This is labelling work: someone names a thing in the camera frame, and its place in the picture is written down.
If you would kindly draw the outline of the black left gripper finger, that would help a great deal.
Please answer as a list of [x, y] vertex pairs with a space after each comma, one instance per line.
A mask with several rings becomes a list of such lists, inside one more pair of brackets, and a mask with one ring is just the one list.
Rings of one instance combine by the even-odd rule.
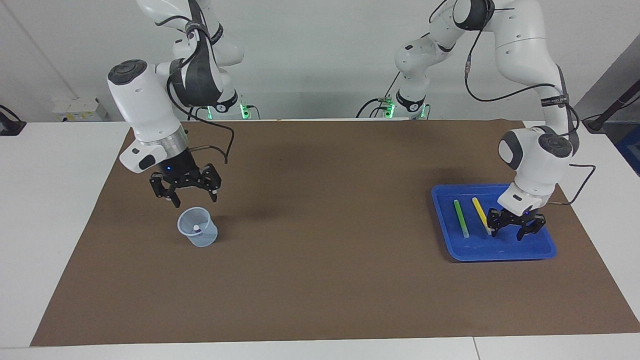
[[517, 241], [520, 242], [523, 239], [523, 237], [525, 237], [528, 234], [537, 234], [545, 225], [546, 225], [546, 217], [543, 214], [541, 220], [535, 221], [526, 226], [520, 226], [520, 229], [516, 233]]
[[510, 225], [510, 213], [505, 209], [489, 208], [486, 215], [487, 228], [493, 238], [498, 235], [498, 231]]

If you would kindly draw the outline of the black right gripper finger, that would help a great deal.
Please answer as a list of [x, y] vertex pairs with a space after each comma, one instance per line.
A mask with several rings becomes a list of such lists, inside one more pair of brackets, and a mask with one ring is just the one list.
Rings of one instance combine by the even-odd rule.
[[210, 196], [213, 203], [218, 200], [218, 191], [222, 186], [222, 178], [212, 163], [199, 169], [198, 187]]
[[181, 207], [181, 200], [176, 194], [176, 187], [173, 184], [166, 187], [163, 184], [163, 176], [161, 173], [151, 173], [150, 186], [156, 198], [163, 198], [170, 201], [175, 208]]

